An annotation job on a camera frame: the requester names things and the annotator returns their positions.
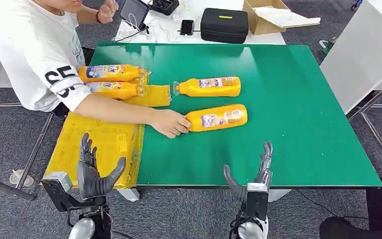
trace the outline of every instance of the black cable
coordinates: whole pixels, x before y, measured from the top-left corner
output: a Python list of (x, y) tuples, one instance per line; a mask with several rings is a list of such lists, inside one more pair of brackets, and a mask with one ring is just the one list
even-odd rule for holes
[(239, 222), (239, 224), (235, 225), (234, 227), (231, 228), (231, 230), (229, 231), (229, 239), (232, 239), (232, 234), (235, 230), (238, 229), (238, 227), (244, 223), (246, 223), (247, 221), (251, 220), (251, 218), (247, 218), (241, 222)]
[(382, 221), (379, 221), (379, 220), (376, 220), (376, 219), (372, 219), (372, 218), (366, 218), (366, 217), (357, 217), (357, 216), (338, 216), (336, 214), (334, 214), (331, 210), (329, 210), (327, 207), (319, 204), (319, 203), (316, 203), (315, 201), (309, 199), (306, 195), (304, 195), (299, 189), (296, 189), (297, 192), (299, 192), (303, 197), (305, 197), (307, 200), (309, 200), (310, 202), (314, 203), (315, 205), (317, 206), (320, 206), (322, 208), (324, 208), (326, 211), (328, 211), (330, 214), (334, 215), (335, 217), (338, 217), (338, 218), (354, 218), (354, 219), (363, 219), (363, 220), (368, 220), (368, 221), (374, 221), (376, 223), (380, 223), (382, 224)]
[(121, 235), (121, 236), (123, 236), (125, 238), (128, 238), (128, 239), (134, 239), (134, 238), (128, 236), (127, 234), (122, 233), (122, 232), (113, 231), (113, 230), (112, 230), (112, 232), (115, 233), (115, 234)]
[(145, 30), (145, 29), (143, 29), (143, 30), (141, 30), (141, 31), (138, 31), (138, 32), (132, 34), (131, 36), (124, 37), (124, 38), (121, 39), (121, 40), (117, 40), (117, 41), (115, 41), (115, 42), (120, 42), (120, 41), (125, 40), (125, 39), (127, 39), (127, 38), (133, 37), (133, 36), (137, 35), (138, 33), (142, 32), (142, 31), (144, 31), (144, 30)]
[[(192, 30), (192, 31), (194, 32), (194, 31), (200, 31), (200, 30)], [(177, 32), (181, 32), (181, 30), (178, 30)]]
[(71, 223), (71, 209), (67, 209), (67, 224), (70, 226), (70, 227), (74, 227), (74, 225), (72, 225)]

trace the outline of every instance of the white t-shirt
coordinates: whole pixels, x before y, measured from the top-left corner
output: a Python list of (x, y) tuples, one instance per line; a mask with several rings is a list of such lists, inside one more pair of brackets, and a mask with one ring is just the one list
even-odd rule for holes
[(0, 61), (25, 108), (49, 112), (63, 102), (74, 111), (90, 94), (77, 73), (85, 65), (77, 26), (76, 14), (0, 1)]

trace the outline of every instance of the table leg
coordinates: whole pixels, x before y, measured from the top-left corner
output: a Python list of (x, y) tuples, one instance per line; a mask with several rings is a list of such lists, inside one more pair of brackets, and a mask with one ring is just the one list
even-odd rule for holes
[(2, 103), (0, 107), (21, 107), (21, 103)]
[(128, 201), (135, 202), (140, 199), (140, 193), (136, 188), (122, 188), (117, 190)]
[(292, 189), (270, 189), (269, 190), (269, 203), (278, 200)]
[(359, 108), (355, 114), (353, 114), (351, 117), (349, 117), (349, 121), (352, 121), (352, 119), (359, 113), (365, 112), (369, 108), (371, 108), (372, 105), (374, 105), (375, 102), (377, 102), (382, 97), (382, 90), (375, 95), (370, 101), (368, 101), (365, 105), (363, 105), (361, 108)]
[(36, 158), (37, 152), (40, 148), (40, 145), (43, 142), (43, 138), (47, 132), (47, 129), (49, 128), (50, 122), (52, 121), (52, 117), (53, 117), (53, 114), (49, 113), (49, 115), (45, 121), (45, 124), (42, 128), (42, 131), (40, 132), (39, 137), (36, 141), (36, 144), (33, 147), (33, 150), (30, 154), (30, 157), (28, 158), (28, 162), (27, 162), (26, 166), (24, 167), (24, 172), (23, 172), (17, 186), (11, 187), (9, 185), (6, 185), (6, 184), (0, 182), (0, 191), (8, 193), (8, 194), (13, 194), (13, 195), (19, 196), (19, 197), (26, 199), (26, 200), (29, 200), (29, 201), (33, 201), (37, 198), (37, 195), (35, 195), (35, 193), (29, 194), (29, 193), (23, 192), (21, 189), (24, 186), (24, 182), (25, 182), (25, 179), (27, 178), (28, 172), (30, 171), (31, 165), (33, 164), (33, 162)]

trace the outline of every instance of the table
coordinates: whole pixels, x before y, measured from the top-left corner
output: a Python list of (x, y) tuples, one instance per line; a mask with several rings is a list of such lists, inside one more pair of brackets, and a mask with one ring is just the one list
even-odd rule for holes
[(120, 63), (143, 64), (156, 85), (237, 75), (243, 85), (236, 98), (178, 96), (169, 108), (186, 114), (242, 103), (249, 113), (244, 126), (175, 140), (147, 126), (138, 187), (224, 187), (224, 164), (246, 184), (267, 140), (274, 147), (272, 189), (382, 186), (307, 46), (98, 44), (92, 65)]
[[(229, 10), (242, 10), (244, 0), (181, 0), (178, 8), (170, 15), (149, 11), (145, 23), (149, 26), (150, 36), (145, 32), (123, 42), (155, 42), (155, 43), (210, 43), (201, 39), (200, 32), (193, 36), (181, 36), (178, 30), (184, 19), (194, 20), (195, 30), (200, 30), (200, 21), (204, 9), (208, 7)], [(121, 22), (115, 40), (122, 39), (135, 33), (136, 30), (127, 23)], [(253, 35), (248, 31), (246, 44), (278, 44), (285, 45), (280, 32)]]

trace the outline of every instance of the robotic arm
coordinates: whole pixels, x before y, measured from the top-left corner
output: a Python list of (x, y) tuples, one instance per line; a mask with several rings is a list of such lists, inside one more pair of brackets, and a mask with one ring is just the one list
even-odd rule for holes
[[(68, 194), (72, 182), (66, 172), (53, 172), (41, 180), (43, 187), (60, 212), (68, 212), (67, 223), (73, 227), (69, 239), (111, 239), (112, 218), (106, 203), (106, 194), (125, 170), (125, 157), (121, 157), (114, 170), (100, 177), (96, 164), (97, 147), (85, 133), (81, 139), (80, 160), (77, 164), (77, 180), (82, 202)], [(71, 211), (81, 210), (79, 221), (71, 224)]]
[(254, 182), (241, 186), (231, 175), (228, 165), (223, 166), (223, 177), (233, 195), (242, 203), (236, 219), (231, 223), (229, 238), (266, 239), (269, 229), (267, 203), (269, 198), (272, 172), (269, 170), (273, 146), (264, 142), (264, 154), (260, 154), (261, 163)]

